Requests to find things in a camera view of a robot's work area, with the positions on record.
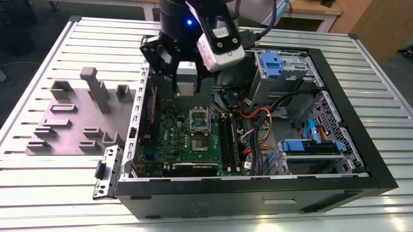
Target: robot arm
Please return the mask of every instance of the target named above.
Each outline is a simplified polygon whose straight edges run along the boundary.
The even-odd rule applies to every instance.
[[[242,38],[226,2],[228,1],[159,2],[160,32],[157,36],[143,37],[140,51],[153,71],[171,79],[175,93],[179,62],[195,63],[197,78],[193,93],[199,93],[201,80],[214,77],[219,70],[244,58]],[[254,37],[252,41],[260,38],[259,34],[250,37]]]

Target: white label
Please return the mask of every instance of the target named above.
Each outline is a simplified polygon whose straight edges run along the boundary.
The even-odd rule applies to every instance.
[[[340,13],[339,12],[332,12],[332,11],[326,11],[324,14],[326,15],[339,15]]]
[[[226,29],[226,28],[216,28],[216,29],[212,29],[212,32],[214,32],[214,35],[216,36],[216,38],[222,38],[222,37],[228,36],[228,33],[227,33],[227,29]]]
[[[244,168],[251,169],[251,163],[250,162],[244,162]]]

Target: motherboard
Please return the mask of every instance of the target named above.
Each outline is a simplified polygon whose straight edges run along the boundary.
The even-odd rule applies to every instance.
[[[236,123],[195,107],[160,116],[156,146],[141,144],[133,159],[137,177],[242,175]]]

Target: ram slot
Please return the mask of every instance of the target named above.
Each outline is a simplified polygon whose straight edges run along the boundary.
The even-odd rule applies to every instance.
[[[230,160],[228,160],[228,146],[227,146],[227,140],[226,140],[226,118],[220,117],[219,122],[219,144],[220,144],[220,160],[222,160],[222,168],[226,171],[227,168],[230,167]]]
[[[235,119],[234,116],[230,118],[230,126],[231,126],[231,153],[234,157],[234,168],[239,171],[239,156],[238,156],[238,142],[236,142],[236,129],[235,129]]]

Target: metal sheet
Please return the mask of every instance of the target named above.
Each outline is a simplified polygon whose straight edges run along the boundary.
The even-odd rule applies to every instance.
[[[93,168],[100,157],[24,154],[28,136],[41,118],[53,80],[85,87],[77,73],[99,69],[107,88],[135,88],[141,54],[139,38],[156,35],[159,23],[83,18],[69,23],[16,109],[0,131],[0,228],[60,228],[61,231],[374,231],[413,228],[413,121],[387,77],[346,35],[272,30],[271,45],[319,48],[355,106],[399,188],[359,199],[326,213],[271,216],[136,220],[119,201],[93,202]]]

